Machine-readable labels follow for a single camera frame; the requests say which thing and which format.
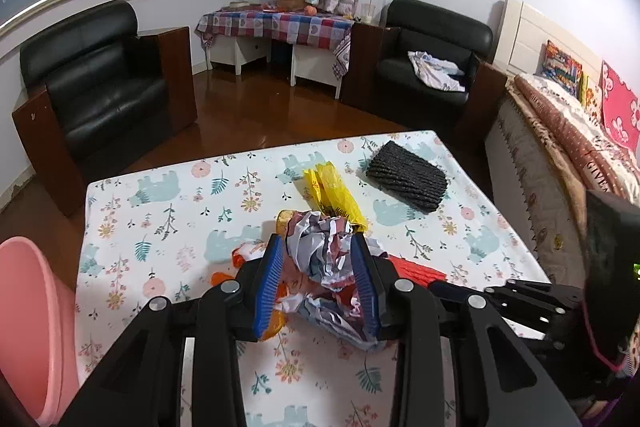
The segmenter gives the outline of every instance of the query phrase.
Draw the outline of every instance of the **crumpled wrapper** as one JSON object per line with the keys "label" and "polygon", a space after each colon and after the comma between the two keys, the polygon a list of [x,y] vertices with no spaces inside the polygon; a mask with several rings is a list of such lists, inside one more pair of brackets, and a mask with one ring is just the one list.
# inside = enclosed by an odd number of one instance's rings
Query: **crumpled wrapper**
{"label": "crumpled wrapper", "polygon": [[[284,229],[286,256],[282,268],[282,282],[287,294],[276,299],[275,310],[299,313],[310,322],[324,328],[364,351],[382,349],[364,328],[364,319],[351,267],[351,223],[342,216],[328,217],[318,211],[291,212],[286,228],[278,216],[277,230]],[[377,240],[366,238],[373,256],[384,252]],[[245,243],[234,250],[245,261],[264,254],[265,245],[256,248]]]}

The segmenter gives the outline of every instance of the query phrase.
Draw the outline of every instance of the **small table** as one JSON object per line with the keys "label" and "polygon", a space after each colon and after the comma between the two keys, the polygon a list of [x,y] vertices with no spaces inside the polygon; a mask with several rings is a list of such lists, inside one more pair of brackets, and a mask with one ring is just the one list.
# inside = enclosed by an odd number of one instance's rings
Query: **small table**
{"label": "small table", "polygon": [[340,97],[342,77],[334,74],[335,49],[345,39],[353,20],[331,14],[303,12],[218,11],[203,15],[196,32],[204,43],[207,60],[236,67],[257,58],[271,58],[271,39],[293,45],[291,86],[296,77],[334,86]]}
{"label": "small table", "polygon": [[[449,187],[436,212],[422,215],[363,175],[369,159],[390,139],[446,173]],[[267,239],[282,209],[308,209],[302,171],[329,160],[369,220],[368,233],[390,253],[473,288],[499,285],[509,277],[548,281],[431,131],[298,144],[134,172],[94,183],[87,191],[76,290],[79,381],[149,298],[200,297],[214,271],[231,271],[231,251],[242,241]],[[189,344],[183,413],[191,400],[192,349]],[[395,343],[377,353],[361,352],[291,315],[275,338],[238,343],[247,425],[386,427],[396,352]],[[449,394],[443,405],[451,412],[452,400]],[[190,420],[184,413],[182,424]]]}

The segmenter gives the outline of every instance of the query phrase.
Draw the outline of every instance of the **colorful pillow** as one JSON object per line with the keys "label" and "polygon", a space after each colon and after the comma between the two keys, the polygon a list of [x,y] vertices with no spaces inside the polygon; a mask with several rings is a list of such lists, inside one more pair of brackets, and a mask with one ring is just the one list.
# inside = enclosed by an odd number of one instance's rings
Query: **colorful pillow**
{"label": "colorful pillow", "polygon": [[600,79],[593,80],[588,74],[582,72],[580,83],[580,103],[589,115],[589,120],[594,124],[602,123],[602,90],[599,86]]}
{"label": "colorful pillow", "polygon": [[580,78],[582,77],[582,64],[566,54],[553,42],[546,42],[545,62],[542,64],[542,74],[557,82],[572,96],[580,95]]}
{"label": "colorful pillow", "polygon": [[640,137],[640,106],[638,97],[620,76],[602,61],[602,117],[607,134],[618,145],[635,155]]}

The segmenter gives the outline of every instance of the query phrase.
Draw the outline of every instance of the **bed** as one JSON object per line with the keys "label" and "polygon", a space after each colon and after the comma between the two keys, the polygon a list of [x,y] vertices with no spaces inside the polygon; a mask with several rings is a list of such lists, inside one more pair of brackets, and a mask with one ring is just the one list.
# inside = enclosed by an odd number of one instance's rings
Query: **bed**
{"label": "bed", "polygon": [[[578,60],[592,78],[602,58],[533,7],[505,0],[494,66],[510,77],[538,73],[548,40]],[[505,96],[485,140],[496,206],[551,279],[582,286],[580,230],[557,169],[513,96]]]}
{"label": "bed", "polygon": [[[619,195],[624,192],[627,200],[639,204],[626,185],[619,189],[602,185],[604,182],[599,179],[602,170],[612,166],[615,183],[622,164],[637,178],[638,166],[633,155],[610,143],[601,126],[588,121],[575,98],[558,84],[532,76],[541,70],[549,40],[580,62],[591,78],[600,77],[599,55],[531,6],[505,0],[494,66],[509,78],[497,119],[485,139],[485,149],[496,207],[550,279],[581,287],[585,277],[585,190],[600,188]],[[609,156],[581,162],[582,150],[578,152],[549,124],[552,119],[547,118],[547,106],[555,111],[555,121],[563,122],[567,115],[570,126],[577,115],[579,133],[594,140],[586,155],[600,155],[603,149],[603,155]],[[589,169],[593,170],[593,179],[587,175]],[[626,184],[624,173],[621,179]]]}

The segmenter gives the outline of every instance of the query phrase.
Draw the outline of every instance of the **black leather armchair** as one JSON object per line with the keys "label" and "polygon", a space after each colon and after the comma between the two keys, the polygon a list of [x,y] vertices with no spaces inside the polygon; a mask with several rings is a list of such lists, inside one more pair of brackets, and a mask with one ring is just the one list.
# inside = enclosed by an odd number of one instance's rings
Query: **black leather armchair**
{"label": "black leather armchair", "polygon": [[[479,65],[494,35],[486,24],[418,0],[393,0],[375,70],[374,111],[446,138],[465,110]],[[431,89],[415,75],[407,52],[424,51],[455,62],[465,92]]]}
{"label": "black leather armchair", "polygon": [[119,174],[197,118],[188,28],[138,34],[126,2],[94,7],[26,41],[29,100],[14,112],[20,139],[65,213],[86,184]]}

